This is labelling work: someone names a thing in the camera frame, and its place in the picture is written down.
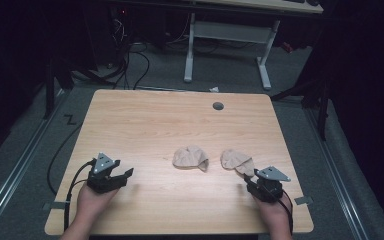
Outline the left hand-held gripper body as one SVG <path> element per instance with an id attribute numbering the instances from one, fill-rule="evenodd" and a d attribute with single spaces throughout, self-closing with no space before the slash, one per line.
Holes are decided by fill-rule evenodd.
<path id="1" fill-rule="evenodd" d="M 120 189 L 127 184 L 127 179 L 112 176 L 110 166 L 113 163 L 110 157 L 100 152 L 93 159 L 92 168 L 88 173 L 87 186 L 98 194 L 108 193 L 110 191 Z"/>

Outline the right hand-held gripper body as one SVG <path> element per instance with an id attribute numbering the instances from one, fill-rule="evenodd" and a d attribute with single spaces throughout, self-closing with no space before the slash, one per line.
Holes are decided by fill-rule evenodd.
<path id="1" fill-rule="evenodd" d="M 283 196 L 283 182 L 290 182 L 291 178 L 281 172 L 274 166 L 269 166 L 262 170 L 264 177 L 259 178 L 254 175 L 257 180 L 247 186 L 248 192 L 262 202 L 274 203 L 280 200 Z"/>

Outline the beige sock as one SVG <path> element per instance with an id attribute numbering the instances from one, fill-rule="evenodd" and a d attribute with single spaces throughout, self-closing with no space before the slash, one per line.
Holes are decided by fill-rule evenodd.
<path id="1" fill-rule="evenodd" d="M 198 168 L 206 172 L 209 157 L 206 152 L 196 145 L 179 148 L 173 156 L 172 164 L 177 168 Z"/>
<path id="2" fill-rule="evenodd" d="M 225 169 L 235 170 L 238 174 L 246 175 L 248 177 L 254 176 L 255 166 L 253 158 L 242 152 L 234 149 L 227 149 L 222 152 L 220 162 Z"/>

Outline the person's left hand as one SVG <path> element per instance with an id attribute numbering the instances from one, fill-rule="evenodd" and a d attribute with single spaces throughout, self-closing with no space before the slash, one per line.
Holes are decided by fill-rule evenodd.
<path id="1" fill-rule="evenodd" d="M 96 193 L 84 184 L 78 194 L 76 216 L 72 226 L 79 226 L 84 231 L 90 230 L 117 193 L 118 189 L 102 194 Z"/>

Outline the person's right hand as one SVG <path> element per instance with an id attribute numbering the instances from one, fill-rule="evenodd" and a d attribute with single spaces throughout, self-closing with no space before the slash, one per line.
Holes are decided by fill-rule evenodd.
<path id="1" fill-rule="evenodd" d="M 270 233 L 291 234 L 289 214 L 292 212 L 292 204 L 286 194 L 283 194 L 280 202 L 267 203 L 254 197 L 261 219 Z"/>

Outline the black metal stand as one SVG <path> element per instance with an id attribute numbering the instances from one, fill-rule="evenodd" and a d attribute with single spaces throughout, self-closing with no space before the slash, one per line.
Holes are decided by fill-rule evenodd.
<path id="1" fill-rule="evenodd" d="M 329 99 L 329 82 L 324 81 L 321 88 L 319 115 L 318 115 L 318 121 L 317 121 L 318 133 L 320 138 L 323 141 L 326 140 L 325 124 L 326 124 L 326 118 L 328 116 L 327 114 L 328 99 Z"/>

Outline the dark computer tower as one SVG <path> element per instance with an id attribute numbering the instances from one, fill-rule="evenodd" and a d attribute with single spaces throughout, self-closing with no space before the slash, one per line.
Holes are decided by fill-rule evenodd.
<path id="1" fill-rule="evenodd" d="M 126 7 L 109 7 L 110 35 L 114 42 L 116 61 L 124 56 L 132 35 L 132 22 Z"/>

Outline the white-framed desk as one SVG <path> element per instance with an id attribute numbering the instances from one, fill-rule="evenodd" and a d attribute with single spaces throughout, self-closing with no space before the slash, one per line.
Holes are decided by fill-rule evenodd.
<path id="1" fill-rule="evenodd" d="M 278 14 L 304 14 L 319 16 L 323 13 L 323 7 L 313 0 L 192 0 L 192 5 L 215 4 L 220 7 L 244 7 L 249 10 L 264 10 L 269 13 Z M 239 24 L 222 23 L 221 21 L 196 20 L 195 14 L 190 14 L 188 51 L 185 62 L 184 81 L 190 83 L 193 80 L 194 65 L 194 41 L 196 38 L 227 40 L 235 42 L 246 42 L 263 44 L 265 49 L 262 55 L 256 58 L 262 86 L 265 90 L 271 89 L 266 62 L 276 38 L 280 18 L 275 17 L 272 25 L 268 27 Z"/>

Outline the metal floor rail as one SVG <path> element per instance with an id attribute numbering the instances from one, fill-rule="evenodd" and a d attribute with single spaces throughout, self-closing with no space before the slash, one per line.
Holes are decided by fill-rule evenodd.
<path id="1" fill-rule="evenodd" d="M 348 226 L 352 232 L 354 240 L 370 240 L 369 235 L 365 229 L 364 224 L 356 209 L 355 203 L 352 200 L 349 191 L 341 177 L 340 171 L 338 170 L 333 155 L 328 147 L 328 144 L 323 140 L 318 132 L 316 115 L 312 110 L 305 110 L 304 114 L 311 125 L 311 129 L 316 137 L 319 148 L 322 152 L 322 159 L 326 165 L 328 175 L 331 180 L 331 185 L 335 191 L 342 212 L 348 223 Z"/>
<path id="2" fill-rule="evenodd" d="M 45 114 L 45 92 L 42 91 L 28 111 L 15 122 L 0 147 L 0 216 L 24 177 L 55 112 L 69 96 L 69 90 L 58 90 L 55 108 Z"/>

